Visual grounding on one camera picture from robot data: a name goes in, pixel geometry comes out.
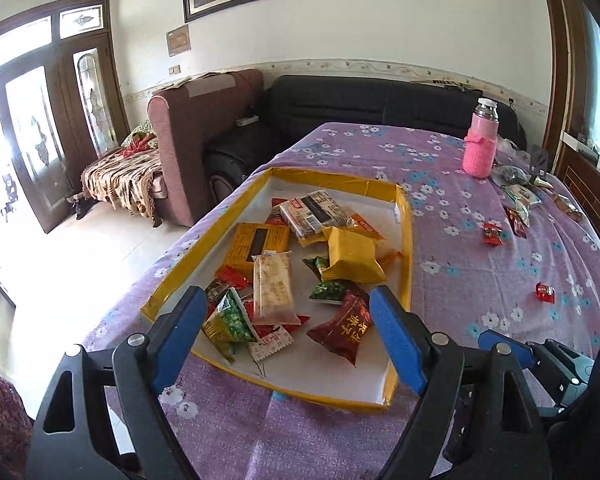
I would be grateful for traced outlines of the dark red jujube snack packet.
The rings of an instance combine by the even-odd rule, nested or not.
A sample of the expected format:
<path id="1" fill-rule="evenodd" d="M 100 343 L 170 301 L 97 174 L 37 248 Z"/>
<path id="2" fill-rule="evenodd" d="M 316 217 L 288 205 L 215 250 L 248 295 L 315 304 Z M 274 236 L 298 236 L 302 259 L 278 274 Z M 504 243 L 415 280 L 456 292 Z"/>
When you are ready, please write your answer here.
<path id="1" fill-rule="evenodd" d="M 355 365 L 361 341 L 372 326 L 370 296 L 367 292 L 349 289 L 334 317 L 311 328 L 306 334 L 330 353 Z"/>

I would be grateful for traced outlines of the green pea snack packet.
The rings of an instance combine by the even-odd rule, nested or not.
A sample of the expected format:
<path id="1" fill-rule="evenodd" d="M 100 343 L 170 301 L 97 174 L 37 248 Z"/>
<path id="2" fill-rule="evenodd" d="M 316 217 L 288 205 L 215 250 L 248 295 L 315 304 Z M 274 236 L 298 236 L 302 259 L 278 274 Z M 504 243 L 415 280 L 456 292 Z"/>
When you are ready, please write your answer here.
<path id="1" fill-rule="evenodd" d="M 202 324 L 202 331 L 229 363 L 235 361 L 236 344 L 255 344 L 260 341 L 234 287 L 227 289 L 219 304 Z"/>

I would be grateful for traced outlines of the yellow snack packet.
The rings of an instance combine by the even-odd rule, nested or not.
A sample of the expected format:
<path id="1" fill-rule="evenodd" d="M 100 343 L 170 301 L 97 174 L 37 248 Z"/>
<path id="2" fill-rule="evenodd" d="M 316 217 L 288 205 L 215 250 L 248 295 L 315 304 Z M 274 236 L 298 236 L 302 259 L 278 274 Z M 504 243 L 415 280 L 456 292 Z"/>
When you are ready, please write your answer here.
<path id="1" fill-rule="evenodd" d="M 334 226 L 325 228 L 323 232 L 329 260 L 329 266 L 322 272 L 324 281 L 347 280 L 359 285 L 375 285 L 387 279 L 375 258 L 374 240 Z"/>

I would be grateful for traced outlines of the beige cake bar packet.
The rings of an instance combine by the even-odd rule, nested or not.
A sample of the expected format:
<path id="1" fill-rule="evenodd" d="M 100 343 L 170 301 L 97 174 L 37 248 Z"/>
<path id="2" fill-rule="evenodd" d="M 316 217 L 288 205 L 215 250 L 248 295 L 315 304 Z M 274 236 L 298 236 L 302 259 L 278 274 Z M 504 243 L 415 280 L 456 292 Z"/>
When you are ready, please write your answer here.
<path id="1" fill-rule="evenodd" d="M 265 252 L 253 263 L 254 325 L 300 325 L 294 307 L 290 252 Z"/>

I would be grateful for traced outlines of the yellow box packet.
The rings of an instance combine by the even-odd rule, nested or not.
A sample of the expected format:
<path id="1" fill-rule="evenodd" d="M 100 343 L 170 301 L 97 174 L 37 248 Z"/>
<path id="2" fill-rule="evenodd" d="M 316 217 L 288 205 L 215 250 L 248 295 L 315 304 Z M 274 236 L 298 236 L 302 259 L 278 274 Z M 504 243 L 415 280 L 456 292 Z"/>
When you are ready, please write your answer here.
<path id="1" fill-rule="evenodd" d="M 222 265 L 251 278 L 254 260 L 264 252 L 286 252 L 289 237 L 286 224 L 238 223 Z"/>

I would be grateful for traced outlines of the clear biscuit pack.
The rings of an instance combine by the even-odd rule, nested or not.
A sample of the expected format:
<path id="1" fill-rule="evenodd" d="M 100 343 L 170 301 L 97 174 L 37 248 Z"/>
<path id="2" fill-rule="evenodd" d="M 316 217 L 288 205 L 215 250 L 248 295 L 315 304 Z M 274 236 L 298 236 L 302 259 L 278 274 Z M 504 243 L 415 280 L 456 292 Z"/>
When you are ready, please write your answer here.
<path id="1" fill-rule="evenodd" d="M 324 242 L 324 229 L 341 228 L 350 218 L 350 214 L 326 190 L 285 200 L 278 208 L 302 246 Z"/>

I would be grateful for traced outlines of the orange cracker pack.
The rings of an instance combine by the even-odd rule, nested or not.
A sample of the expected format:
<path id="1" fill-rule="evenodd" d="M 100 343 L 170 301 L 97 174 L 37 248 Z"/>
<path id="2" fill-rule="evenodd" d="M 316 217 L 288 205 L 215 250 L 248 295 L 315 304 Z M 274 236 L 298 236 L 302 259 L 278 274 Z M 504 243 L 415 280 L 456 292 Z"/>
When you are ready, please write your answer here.
<path id="1" fill-rule="evenodd" d="M 385 237 L 381 234 L 381 232 L 377 231 L 371 224 L 368 222 L 362 214 L 358 214 L 354 212 L 350 215 L 347 220 L 346 227 L 353 232 L 357 232 L 358 234 L 367 236 L 372 238 L 373 240 L 383 240 Z"/>

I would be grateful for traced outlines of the small red candy far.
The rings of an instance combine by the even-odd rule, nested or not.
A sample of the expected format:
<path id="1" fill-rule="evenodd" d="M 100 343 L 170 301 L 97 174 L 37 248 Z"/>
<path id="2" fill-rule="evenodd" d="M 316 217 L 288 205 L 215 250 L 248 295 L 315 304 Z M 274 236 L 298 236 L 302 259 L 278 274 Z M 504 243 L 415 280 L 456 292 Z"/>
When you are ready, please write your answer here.
<path id="1" fill-rule="evenodd" d="M 541 282 L 535 285 L 535 296 L 541 302 L 545 302 L 546 304 L 554 304 L 556 302 L 555 289 L 552 286 Z"/>

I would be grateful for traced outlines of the purple floral tablecloth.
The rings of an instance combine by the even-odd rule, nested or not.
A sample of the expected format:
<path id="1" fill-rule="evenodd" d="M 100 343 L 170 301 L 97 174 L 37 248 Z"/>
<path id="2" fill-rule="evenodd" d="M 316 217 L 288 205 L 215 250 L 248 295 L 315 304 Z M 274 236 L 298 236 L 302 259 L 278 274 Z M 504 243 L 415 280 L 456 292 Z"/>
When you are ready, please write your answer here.
<path id="1" fill-rule="evenodd" d="M 464 145 L 442 133 L 327 124 L 276 155 L 276 167 L 356 174 L 401 185 L 414 226 L 412 309 L 463 346 L 483 330 L 600 348 L 600 239 L 543 196 L 525 236 L 509 229 L 505 194 L 460 168 Z M 504 244 L 482 239 L 484 222 Z M 535 296 L 539 282 L 556 302 Z M 206 479 L 373 479 L 414 405 L 406 389 L 380 415 L 347 413 L 271 391 L 190 358 L 161 400 Z"/>

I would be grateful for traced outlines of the red candy right of crackers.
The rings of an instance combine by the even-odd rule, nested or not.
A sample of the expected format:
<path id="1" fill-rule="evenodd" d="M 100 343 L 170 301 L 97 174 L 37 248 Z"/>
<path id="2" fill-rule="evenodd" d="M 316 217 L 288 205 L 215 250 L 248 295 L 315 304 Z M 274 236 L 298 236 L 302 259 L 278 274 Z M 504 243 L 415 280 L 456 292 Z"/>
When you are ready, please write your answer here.
<path id="1" fill-rule="evenodd" d="M 490 246 L 501 246 L 504 244 L 503 230 L 493 222 L 484 222 L 482 239 Z"/>

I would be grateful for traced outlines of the yellow rimmed cardboard tray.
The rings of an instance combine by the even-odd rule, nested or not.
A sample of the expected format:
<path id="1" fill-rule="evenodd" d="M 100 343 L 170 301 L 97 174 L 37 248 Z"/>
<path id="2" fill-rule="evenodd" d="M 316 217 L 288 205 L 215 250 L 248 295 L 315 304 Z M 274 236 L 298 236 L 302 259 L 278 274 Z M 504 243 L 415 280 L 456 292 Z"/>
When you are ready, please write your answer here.
<path id="1" fill-rule="evenodd" d="M 350 174 L 329 174 L 298 168 L 265 170 L 247 185 L 238 199 L 208 227 L 183 258 L 168 272 L 140 309 L 143 318 L 155 322 L 173 310 L 190 286 L 206 288 L 214 274 L 235 256 L 240 264 L 251 259 L 260 240 L 242 240 L 233 248 L 238 229 L 249 224 L 261 236 L 264 220 L 276 198 L 298 203 L 315 191 L 326 192 L 346 211 L 360 214 L 397 252 L 399 258 L 386 267 L 387 285 L 401 304 L 411 301 L 412 212 L 400 186 L 386 181 Z M 398 375 L 391 364 L 376 328 L 369 328 L 358 340 L 353 361 L 330 352 L 311 339 L 311 328 L 330 321 L 337 313 L 334 304 L 311 299 L 318 279 L 304 259 L 327 254 L 325 243 L 303 246 L 294 234 L 287 237 L 289 283 L 298 315 L 308 317 L 291 335 L 291 344 L 272 356 L 255 356 L 248 344 L 235 344 L 229 358 L 222 356 L 210 339 L 198 335 L 194 356 L 240 379 L 296 398 L 354 412 L 380 413 L 391 404 Z"/>

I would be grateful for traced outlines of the patterned blanket couch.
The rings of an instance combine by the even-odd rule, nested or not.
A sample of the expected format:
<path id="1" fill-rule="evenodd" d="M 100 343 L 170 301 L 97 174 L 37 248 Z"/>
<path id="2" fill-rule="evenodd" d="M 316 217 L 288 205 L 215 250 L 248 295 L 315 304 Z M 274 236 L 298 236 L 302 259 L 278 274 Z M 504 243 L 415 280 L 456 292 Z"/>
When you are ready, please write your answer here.
<path id="1" fill-rule="evenodd" d="M 168 189 L 151 122 L 146 119 L 118 148 L 86 167 L 81 182 L 85 198 L 125 209 L 132 216 L 142 216 L 160 226 L 157 200 L 167 198 Z"/>

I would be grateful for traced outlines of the pink knit-sleeved thermos bottle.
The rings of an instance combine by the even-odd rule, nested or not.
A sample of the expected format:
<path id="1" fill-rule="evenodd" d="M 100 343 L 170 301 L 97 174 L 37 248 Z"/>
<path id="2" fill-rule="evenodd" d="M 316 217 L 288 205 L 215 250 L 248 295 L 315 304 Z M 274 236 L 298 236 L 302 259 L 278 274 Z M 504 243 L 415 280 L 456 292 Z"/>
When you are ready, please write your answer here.
<path id="1" fill-rule="evenodd" d="M 479 98 L 464 137 L 462 169 L 466 174 L 477 179 L 490 176 L 498 147 L 499 125 L 498 103 L 488 98 Z"/>

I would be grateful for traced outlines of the black phone stand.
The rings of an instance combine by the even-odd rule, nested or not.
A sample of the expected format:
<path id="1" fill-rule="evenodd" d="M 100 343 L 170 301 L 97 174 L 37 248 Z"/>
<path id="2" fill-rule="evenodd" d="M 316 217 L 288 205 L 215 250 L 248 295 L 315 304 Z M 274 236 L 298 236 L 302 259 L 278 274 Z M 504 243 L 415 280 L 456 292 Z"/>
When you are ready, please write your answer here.
<path id="1" fill-rule="evenodd" d="M 529 174 L 531 177 L 544 177 L 550 169 L 550 154 L 537 145 L 532 145 L 529 152 Z"/>

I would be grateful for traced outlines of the black sofa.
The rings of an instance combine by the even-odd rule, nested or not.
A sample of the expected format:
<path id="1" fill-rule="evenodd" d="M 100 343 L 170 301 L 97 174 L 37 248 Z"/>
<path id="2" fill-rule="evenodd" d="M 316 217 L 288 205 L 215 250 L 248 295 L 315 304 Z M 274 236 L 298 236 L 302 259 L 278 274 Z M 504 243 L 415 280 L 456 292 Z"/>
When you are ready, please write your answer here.
<path id="1" fill-rule="evenodd" d="M 275 155 L 326 122 L 408 127 L 462 138 L 480 90 L 377 78 L 285 75 L 256 99 L 247 116 L 204 146 L 204 169 L 216 202 Z"/>

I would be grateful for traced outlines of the wooden glass door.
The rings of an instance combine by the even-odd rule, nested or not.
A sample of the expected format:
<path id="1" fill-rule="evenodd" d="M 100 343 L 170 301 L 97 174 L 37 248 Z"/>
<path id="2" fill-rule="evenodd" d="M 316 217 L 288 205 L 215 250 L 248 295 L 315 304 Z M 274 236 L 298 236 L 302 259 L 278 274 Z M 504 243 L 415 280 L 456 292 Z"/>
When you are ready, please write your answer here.
<path id="1" fill-rule="evenodd" d="M 129 133 L 110 0 L 57 0 L 0 21 L 0 136 L 44 232 L 82 171 Z"/>

